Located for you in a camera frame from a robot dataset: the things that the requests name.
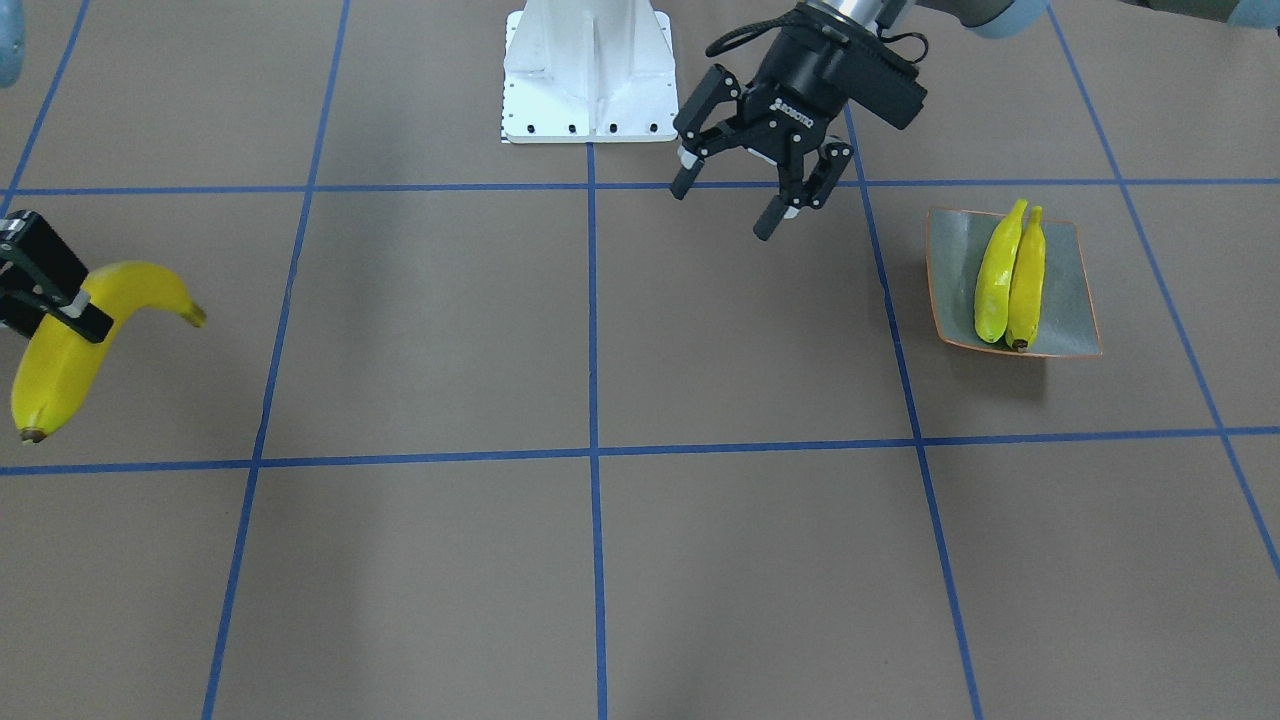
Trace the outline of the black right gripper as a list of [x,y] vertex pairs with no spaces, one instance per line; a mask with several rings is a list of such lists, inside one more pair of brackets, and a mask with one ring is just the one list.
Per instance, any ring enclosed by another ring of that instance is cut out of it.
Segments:
[[61,328],[87,343],[102,343],[114,328],[114,319],[90,302],[88,293],[82,290],[87,274],[84,264],[44,215],[13,211],[5,217],[1,270],[4,327],[26,340],[31,340],[40,325],[45,336]]

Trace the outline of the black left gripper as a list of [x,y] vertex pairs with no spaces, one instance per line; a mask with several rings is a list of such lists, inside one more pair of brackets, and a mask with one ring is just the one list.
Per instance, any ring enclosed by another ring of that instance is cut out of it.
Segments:
[[669,184],[675,199],[685,199],[708,159],[745,149],[778,172],[778,192],[753,227],[760,241],[803,209],[827,204],[854,149],[828,133],[850,99],[820,78],[831,49],[822,35],[826,28],[870,35],[869,26],[831,5],[796,5],[731,29],[707,46],[705,55],[714,59],[771,31],[778,33],[749,82],[713,64],[681,105],[673,120],[680,160]]

